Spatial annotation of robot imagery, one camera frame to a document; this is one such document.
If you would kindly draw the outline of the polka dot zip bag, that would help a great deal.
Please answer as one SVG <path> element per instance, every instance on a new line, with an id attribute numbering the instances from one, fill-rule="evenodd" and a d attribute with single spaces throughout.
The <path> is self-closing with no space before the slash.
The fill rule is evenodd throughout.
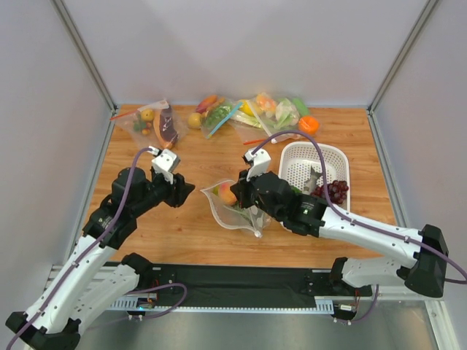
<path id="1" fill-rule="evenodd" d="M 201 190 L 211 209 L 212 216 L 219 226 L 228 230 L 243 230 L 251 232 L 256 238 L 263 236 L 263 230 L 271 224 L 271 218 L 260 209 L 252 206 L 248 209 L 243 209 L 238 202 L 234 206 L 226 206 L 212 193 L 215 186 L 227 182 L 230 185 L 236 182 L 232 179 L 223 179 L 214 185 Z"/>

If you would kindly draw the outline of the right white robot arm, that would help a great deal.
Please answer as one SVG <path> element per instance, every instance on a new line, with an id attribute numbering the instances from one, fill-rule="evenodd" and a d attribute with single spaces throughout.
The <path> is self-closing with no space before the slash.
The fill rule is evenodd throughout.
<path id="1" fill-rule="evenodd" d="M 430 298 L 444 294 L 449 252 L 436 226 L 417 230 L 367 219 L 322 198 L 298 193 L 271 171 L 254 177 L 242 171 L 231 191 L 241 208 L 256 207 L 292 233 L 346 241 L 381 255 L 369 260 L 336 259 L 335 281 L 354 288 L 403 284 Z"/>

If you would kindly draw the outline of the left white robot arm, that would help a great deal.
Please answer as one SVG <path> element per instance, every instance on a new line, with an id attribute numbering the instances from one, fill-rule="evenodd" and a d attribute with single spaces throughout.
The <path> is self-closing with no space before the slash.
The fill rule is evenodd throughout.
<path id="1" fill-rule="evenodd" d="M 118 298 L 131 293 L 155 294 L 165 286 L 152 263 L 137 253 L 126 255 L 99 285 L 88 285 L 107 260 L 137 228 L 137 220 L 160 203 L 180 207 L 194 191 L 180 174 L 125 168 L 83 228 L 74 251 L 53 282 L 26 311 L 6 320 L 10 341 L 21 339 L 33 349 L 75 349 L 93 321 Z"/>

